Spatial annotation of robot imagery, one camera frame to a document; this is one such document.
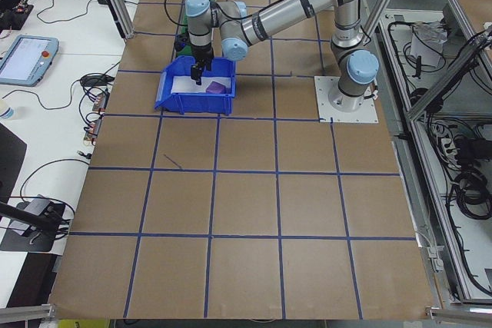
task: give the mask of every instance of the power cord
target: power cord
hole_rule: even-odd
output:
[[[28,90],[22,90],[22,89],[16,89],[16,90],[12,90],[10,91],[8,94],[4,95],[2,98],[5,99],[7,98],[8,96],[14,94],[15,92],[23,92],[25,94],[31,94],[31,95],[34,95],[37,99],[38,99],[38,103],[39,105],[41,105],[41,107],[43,109],[45,109],[46,111],[57,111],[57,110],[60,110],[60,109],[65,109],[65,108],[68,108],[71,103],[73,102],[73,97],[74,97],[74,90],[73,90],[73,87],[75,86],[75,84],[77,82],[79,82],[80,80],[75,80],[71,83],[70,85],[70,100],[68,101],[67,104],[64,104],[62,106],[59,106],[59,107],[53,107],[53,108],[50,108],[50,107],[47,107],[45,104],[43,104],[43,102],[41,101],[41,98],[39,97],[38,94],[36,94],[35,92],[33,91],[28,91]]]
[[[42,9],[41,11],[39,11],[37,14],[36,14],[36,17],[39,19],[39,21],[45,23],[46,25],[52,25],[54,23],[59,23],[59,22],[69,22],[69,21],[73,21],[74,19],[77,19],[77,18],[80,18],[80,17],[83,17],[85,15],[87,15],[89,13],[89,5],[91,4],[91,2],[94,1],[94,0],[89,0],[87,2],[87,5],[85,6],[85,12],[84,13],[81,13],[80,15],[76,15],[74,17],[71,17],[71,18],[67,18],[67,19],[56,19],[54,21],[46,21],[44,20],[43,18],[41,18],[41,14],[46,12],[47,10],[49,9],[52,9],[55,7],[55,0],[52,0],[52,4],[44,9]]]

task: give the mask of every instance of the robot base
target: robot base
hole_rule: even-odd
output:
[[[332,89],[335,89],[335,93],[338,90],[336,88],[339,77],[333,76],[315,76],[314,85],[316,87],[317,109],[321,122],[339,122],[339,123],[378,123],[376,108],[372,99],[364,100],[357,98],[349,98],[342,103],[342,107],[345,111],[341,111],[333,106],[328,98]],[[366,95],[371,94],[371,90],[368,88]]]

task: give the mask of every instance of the mounting plate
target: mounting plate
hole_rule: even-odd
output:
[[[314,76],[317,110],[320,116],[320,122],[379,123],[373,99],[364,100],[362,106],[353,113],[345,113],[331,106],[328,101],[328,92],[332,86],[338,83],[338,79],[339,77],[334,76]],[[370,94],[371,90],[370,88],[367,88],[366,95]]]

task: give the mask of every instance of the black cable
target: black cable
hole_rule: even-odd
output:
[[[54,21],[45,21],[43,18],[41,18],[40,14],[43,13],[43,12],[46,12],[47,10],[55,7],[55,0],[52,0],[52,4],[50,6],[48,6],[47,8],[44,8],[42,9],[41,11],[39,11],[37,14],[36,14],[36,17],[39,19],[39,21],[45,23],[46,25],[52,25],[54,23],[59,23],[59,22],[69,22],[69,21],[73,21],[74,19],[77,19],[77,18],[80,18],[80,17],[83,17],[85,15],[87,15],[89,13],[89,5],[91,4],[91,2],[94,1],[94,0],[89,0],[87,2],[87,5],[85,6],[85,12],[84,13],[81,13],[80,15],[76,15],[74,17],[71,17],[71,18],[67,18],[67,19],[55,19]]]
[[[24,93],[26,93],[26,94],[31,94],[31,95],[34,95],[34,96],[38,99],[39,105],[41,105],[41,107],[42,107],[43,109],[45,109],[46,111],[57,111],[57,110],[59,110],[59,109],[65,109],[65,108],[68,108],[68,107],[71,105],[71,103],[73,102],[73,97],[74,97],[73,87],[74,87],[74,85],[75,85],[77,82],[79,82],[79,80],[75,80],[75,81],[73,81],[73,82],[71,83],[71,85],[70,85],[70,100],[69,100],[69,102],[68,102],[67,104],[65,104],[65,105],[60,106],[60,107],[53,107],[53,108],[47,107],[46,105],[44,105],[44,104],[42,103],[41,98],[39,97],[39,95],[38,95],[38,94],[36,94],[36,93],[35,93],[35,92],[33,92],[33,91],[22,90],[22,89],[12,90],[12,91],[10,91],[8,94],[4,95],[4,96],[2,97],[2,99],[7,98],[8,96],[10,96],[11,94],[14,94],[15,92],[24,92]]]
[[[391,22],[388,26],[387,26],[387,33],[388,35],[390,36],[390,42],[391,42],[391,46],[393,47],[393,51],[394,51],[394,56],[395,58],[397,59],[397,63],[398,63],[398,66],[400,67],[400,70],[401,70],[401,74],[403,75],[403,78],[404,78],[404,82],[405,82],[405,89],[407,91],[407,95],[410,96],[411,95],[411,92],[410,92],[410,87],[409,85],[414,89],[416,90],[417,87],[412,83],[412,81],[410,81],[410,79],[408,78],[407,76],[407,72],[405,71],[405,67],[403,66],[403,63],[401,63],[401,59],[400,59],[400,55],[398,53],[398,46],[397,46],[397,43],[396,41],[394,40],[394,37],[393,37],[393,33],[392,33],[392,28],[393,26],[395,25],[406,25],[406,26],[409,26],[412,25],[411,23],[409,22],[400,22],[400,21],[395,21],[395,22]]]
[[[23,201],[25,201],[25,199],[46,199],[46,200],[50,200],[50,201],[56,201],[57,203],[66,205],[68,207],[68,209],[70,209],[71,212],[75,215],[75,209],[73,208],[72,205],[70,205],[66,201],[55,199],[54,197],[46,197],[46,196],[25,196],[25,195],[22,195],[22,196],[10,196],[10,198],[11,199],[21,199]]]
[[[43,169],[44,167],[47,167],[48,165],[52,165],[52,164],[55,164],[55,163],[60,163],[62,161],[77,161],[77,162],[80,162],[80,163],[83,163],[83,164],[87,164],[89,165],[89,163],[87,161],[82,161],[80,159],[72,159],[72,158],[68,158],[68,159],[57,159],[55,161],[49,161],[48,163],[45,163],[43,164],[42,166],[38,167],[37,169],[35,169],[30,175],[27,176],[27,178],[24,180],[24,182],[22,183],[21,185],[21,188],[19,190],[19,194],[20,194],[20,198],[23,200],[23,201],[26,201],[24,195],[22,194],[23,190],[25,189],[25,185],[29,182],[29,180],[36,174],[38,173],[41,169]]]
[[[133,319],[133,320],[130,320],[130,319],[123,319],[123,323],[126,324],[127,326],[132,326],[136,323],[138,323],[141,319]]]
[[[460,252],[460,258],[461,258],[461,262],[463,263],[463,266],[464,266],[464,269],[465,269],[465,272],[466,274],[468,275],[468,279],[470,280],[470,282],[477,288],[479,289],[480,291],[482,291],[483,293],[487,294],[488,296],[492,296],[492,291],[488,290],[487,288],[485,288],[484,286],[482,286],[478,281],[477,279],[475,278],[474,274],[471,273],[471,269],[470,269],[470,266],[468,265],[468,260],[467,260],[467,256],[465,254],[465,249],[464,249],[464,242],[463,242],[463,238],[461,238],[461,235],[460,233],[458,232],[458,229],[457,229],[457,226],[456,224],[454,223],[454,218],[453,218],[453,215],[451,214],[451,195],[448,194],[447,195],[447,199],[446,199],[446,210],[447,210],[447,217],[450,221],[450,225],[451,225],[451,228],[453,229],[453,234],[454,234],[454,238],[456,239],[457,241],[457,244],[458,244],[458,250]]]
[[[362,33],[365,35],[365,37],[368,38],[368,40],[364,43],[364,46],[366,46],[371,43],[372,37],[367,34],[366,30],[364,30],[364,27],[362,27],[362,25],[361,25],[361,30]]]
[[[165,12],[166,16],[169,18],[169,21],[171,21],[172,23],[174,23],[175,25],[180,26],[180,27],[186,27],[187,26],[185,24],[176,22],[174,19],[172,19],[171,15],[169,14],[169,10],[168,10],[168,0],[164,0],[163,6],[164,6],[164,12]]]

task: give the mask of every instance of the white paper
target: white paper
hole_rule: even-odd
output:
[[[441,54],[443,52],[443,45],[437,44],[435,42],[426,41],[431,48],[439,51]],[[422,57],[422,65],[431,65],[432,67],[437,67],[441,56],[435,51],[430,50],[427,46],[422,44],[419,39],[414,35],[412,36],[412,46],[410,50],[410,55],[417,59],[419,55]]]
[[[205,93],[205,90],[207,90],[208,86],[210,86],[213,81],[224,85],[227,93],[231,92],[231,79],[229,77],[202,77],[201,85],[197,85],[189,76],[174,76],[171,93]]]
[[[27,80],[48,44],[49,40],[23,38],[5,62],[4,68],[0,71],[0,78]]]

